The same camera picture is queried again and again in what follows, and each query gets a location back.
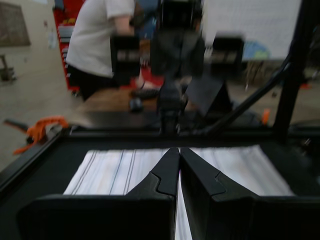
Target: black shorts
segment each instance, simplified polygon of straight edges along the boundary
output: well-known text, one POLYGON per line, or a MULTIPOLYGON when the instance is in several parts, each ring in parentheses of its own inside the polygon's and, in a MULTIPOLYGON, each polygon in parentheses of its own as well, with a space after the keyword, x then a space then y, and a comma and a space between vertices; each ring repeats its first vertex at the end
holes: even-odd
POLYGON ((118 87, 117 82, 113 78, 90 74, 70 64, 68 66, 68 73, 70 73, 69 80, 79 86, 84 101, 99 89, 118 87))

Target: white t-shirt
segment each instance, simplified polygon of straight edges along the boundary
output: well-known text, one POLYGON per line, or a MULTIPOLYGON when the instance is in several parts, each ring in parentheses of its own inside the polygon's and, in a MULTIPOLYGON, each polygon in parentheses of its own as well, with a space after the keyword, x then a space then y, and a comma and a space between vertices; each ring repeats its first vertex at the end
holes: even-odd
POLYGON ((66 62, 102 77, 112 77, 110 37, 116 32, 111 18, 133 16, 135 0, 86 0, 77 17, 66 62))

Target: white cloth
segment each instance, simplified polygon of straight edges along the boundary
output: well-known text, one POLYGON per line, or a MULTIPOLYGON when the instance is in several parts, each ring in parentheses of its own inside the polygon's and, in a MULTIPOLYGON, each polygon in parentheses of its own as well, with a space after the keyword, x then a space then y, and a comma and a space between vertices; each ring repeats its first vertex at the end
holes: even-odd
POLYGON ((86 0, 78 14, 66 62, 97 76, 112 77, 110 37, 116 32, 112 18, 133 16, 135 0, 86 0))
MULTIPOLYGON (((192 148, 209 164, 260 196, 292 196, 290 187, 259 146, 192 148)), ((167 149, 89 151, 64 195, 125 195, 140 183, 167 149)), ((176 240, 192 240, 181 183, 176 240)))

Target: red tool cabinet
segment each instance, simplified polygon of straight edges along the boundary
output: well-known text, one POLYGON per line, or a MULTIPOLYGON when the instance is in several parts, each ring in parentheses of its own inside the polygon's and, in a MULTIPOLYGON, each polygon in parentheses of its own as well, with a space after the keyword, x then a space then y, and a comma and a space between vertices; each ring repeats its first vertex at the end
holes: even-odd
POLYGON ((70 37, 76 23, 78 13, 85 0, 55 0, 53 16, 58 34, 59 50, 64 70, 67 89, 73 94, 78 93, 79 87, 71 82, 68 73, 68 64, 66 57, 69 48, 70 37))

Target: person's arm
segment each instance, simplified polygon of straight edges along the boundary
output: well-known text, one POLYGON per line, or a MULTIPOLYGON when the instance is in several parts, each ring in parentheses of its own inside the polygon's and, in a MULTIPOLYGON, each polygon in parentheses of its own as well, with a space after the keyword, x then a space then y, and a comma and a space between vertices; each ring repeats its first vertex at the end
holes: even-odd
POLYGON ((135 13, 134 0, 105 0, 107 19, 114 21, 118 35, 134 35, 130 20, 135 13))
POLYGON ((116 16, 113 18, 115 24, 115 30, 118 35, 134 35, 135 29, 130 26, 130 20, 132 16, 125 15, 125 16, 116 16))

